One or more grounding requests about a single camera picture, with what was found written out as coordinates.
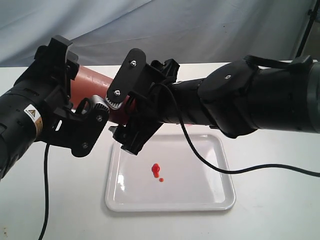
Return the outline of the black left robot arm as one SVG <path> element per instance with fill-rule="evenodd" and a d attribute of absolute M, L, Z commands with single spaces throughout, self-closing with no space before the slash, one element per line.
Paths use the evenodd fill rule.
<path fill-rule="evenodd" d="M 247 55 L 204 78 L 178 81 L 179 64 L 147 63 L 131 49 L 105 100 L 127 120 L 112 129 L 122 148 L 137 155 L 163 123 L 209 126 L 235 139 L 258 129 L 320 131 L 320 64 L 309 55 L 282 62 Z"/>

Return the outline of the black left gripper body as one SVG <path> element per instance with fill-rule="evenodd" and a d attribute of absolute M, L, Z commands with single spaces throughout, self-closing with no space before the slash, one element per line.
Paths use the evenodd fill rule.
<path fill-rule="evenodd" d="M 163 63 L 154 60 L 148 64 L 146 54 L 139 48 L 128 52 L 106 93 L 128 97 L 126 109 L 133 101 L 136 102 L 137 116 L 132 117 L 126 125 L 118 124 L 110 128 L 113 138 L 124 151 L 137 155 L 162 126 L 157 120 L 161 85 L 173 84 L 179 68 L 174 59 Z"/>

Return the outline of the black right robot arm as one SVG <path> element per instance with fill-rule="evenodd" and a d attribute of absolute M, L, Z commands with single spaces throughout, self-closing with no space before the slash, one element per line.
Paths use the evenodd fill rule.
<path fill-rule="evenodd" d="M 4 177 L 35 142 L 87 156 L 110 115 L 104 100 L 71 102 L 71 82 L 80 69 L 72 43 L 56 35 L 40 46 L 33 63 L 0 97 L 0 175 Z"/>

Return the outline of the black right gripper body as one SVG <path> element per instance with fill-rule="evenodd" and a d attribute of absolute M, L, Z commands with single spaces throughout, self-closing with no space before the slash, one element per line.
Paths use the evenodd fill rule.
<path fill-rule="evenodd" d="M 43 130 L 37 140 L 68 148 L 73 156 L 82 158 L 93 149 L 110 112 L 98 110 L 79 115 L 72 111 L 71 80 L 76 78 L 80 66 L 77 56 L 70 52 L 71 46 L 71 41 L 56 35 L 36 52 L 35 60 L 44 64 L 42 79 L 52 88 L 41 101 Z"/>

